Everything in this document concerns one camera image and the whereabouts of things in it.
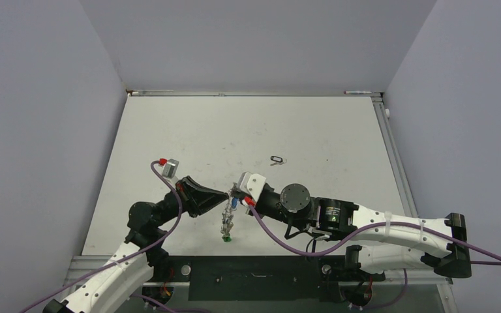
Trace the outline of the round steel key organizer disc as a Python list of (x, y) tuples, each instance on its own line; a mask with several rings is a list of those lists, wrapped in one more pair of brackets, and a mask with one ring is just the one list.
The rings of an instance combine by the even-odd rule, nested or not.
[(231, 208), (231, 200), (232, 198), (242, 198), (242, 196), (242, 193), (237, 187), (237, 183), (234, 183), (233, 187), (228, 191), (228, 202), (222, 212), (222, 224), (220, 227), (222, 236), (229, 235), (232, 238), (230, 232), (234, 226), (233, 219), (235, 211)]

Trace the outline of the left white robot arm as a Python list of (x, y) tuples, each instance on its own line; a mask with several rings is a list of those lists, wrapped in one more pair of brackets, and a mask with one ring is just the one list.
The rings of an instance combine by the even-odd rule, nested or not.
[(179, 222), (183, 213), (195, 218), (228, 200), (228, 193), (204, 187), (187, 176), (170, 187), (161, 201), (138, 201), (129, 209), (129, 232), (112, 257), (84, 277), (76, 291), (58, 301), (51, 299), (44, 312), (115, 312), (144, 282), (161, 280), (168, 272), (168, 232), (161, 226)]

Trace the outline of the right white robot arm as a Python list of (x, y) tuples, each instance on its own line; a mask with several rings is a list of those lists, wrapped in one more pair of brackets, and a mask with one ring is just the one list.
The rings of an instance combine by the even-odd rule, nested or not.
[(235, 185), (230, 193), (258, 221), (268, 217), (285, 223), (283, 239), (265, 231), (294, 254), (320, 257), (349, 241), (372, 241), (372, 247), (346, 247), (342, 270), (351, 279), (393, 269), (432, 269), (449, 278), (472, 275), (463, 215), (451, 213), (437, 219), (394, 215), (349, 201), (313, 197), (297, 183), (279, 193), (268, 184)]

